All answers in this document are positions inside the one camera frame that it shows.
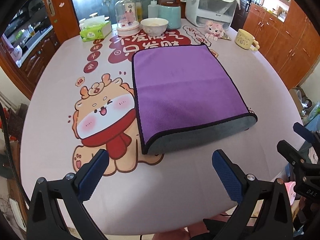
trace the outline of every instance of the red scarf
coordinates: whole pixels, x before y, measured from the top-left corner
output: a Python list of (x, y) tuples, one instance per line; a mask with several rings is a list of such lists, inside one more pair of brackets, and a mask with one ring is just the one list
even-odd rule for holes
[(105, 144), (109, 157), (118, 160), (125, 155), (128, 146), (132, 142), (131, 137), (126, 135), (124, 131), (132, 124), (135, 118), (136, 110), (131, 109), (124, 117), (113, 125), (82, 139), (81, 142), (87, 147), (99, 147)]

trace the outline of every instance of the metal screw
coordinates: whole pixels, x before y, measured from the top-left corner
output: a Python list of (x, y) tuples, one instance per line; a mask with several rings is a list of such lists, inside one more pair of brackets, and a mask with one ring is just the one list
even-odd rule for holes
[(71, 180), (71, 179), (74, 178), (74, 176), (75, 176), (75, 174), (72, 173), (72, 172), (70, 172), (70, 173), (68, 173), (68, 174), (66, 175), (66, 179)]
[(44, 182), (44, 177), (40, 177), (39, 179), (37, 179), (37, 183), (41, 184), (42, 182)]
[(283, 181), (283, 179), (281, 179), (281, 178), (278, 178), (278, 179), (277, 179), (277, 182), (278, 182), (280, 185), (284, 184), (284, 181)]
[(247, 175), (247, 179), (251, 180), (251, 181), (254, 181), (256, 179), (256, 177), (253, 174), (248, 174)]

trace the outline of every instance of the printed tablecloth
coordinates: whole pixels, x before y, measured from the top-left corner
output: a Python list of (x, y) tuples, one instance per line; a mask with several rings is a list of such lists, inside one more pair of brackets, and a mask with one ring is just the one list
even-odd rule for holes
[[(107, 149), (110, 164), (91, 199), (84, 203), (105, 234), (140, 235), (169, 231), (223, 212), (228, 197), (211, 164), (224, 152), (245, 173), (272, 180), (286, 161), (276, 144), (296, 149), (304, 140), (292, 126), (301, 122), (277, 73), (259, 52), (232, 41), (208, 40), (204, 30), (182, 20), (182, 28), (148, 37), (143, 31), (120, 38), (65, 41), (44, 70), (33, 94), (21, 143), (22, 184), (31, 198), (37, 178), (62, 179)], [(198, 148), (142, 155), (135, 117), (131, 59), (139, 49), (204, 42), (224, 66), (258, 122), (249, 130)], [(63, 202), (61, 210), (73, 227)]]

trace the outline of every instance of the ceramic bowl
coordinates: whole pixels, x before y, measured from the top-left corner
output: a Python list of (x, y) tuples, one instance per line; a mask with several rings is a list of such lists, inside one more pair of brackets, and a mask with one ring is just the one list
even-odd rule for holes
[(149, 36), (160, 36), (167, 29), (168, 23), (162, 18), (147, 18), (140, 22), (142, 29)]

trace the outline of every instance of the white appliance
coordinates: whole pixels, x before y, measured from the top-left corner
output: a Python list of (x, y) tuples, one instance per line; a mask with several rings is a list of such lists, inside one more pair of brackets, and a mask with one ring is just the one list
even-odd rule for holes
[(230, 27), (240, 0), (181, 0), (186, 2), (186, 18), (198, 27), (205, 27), (207, 20)]

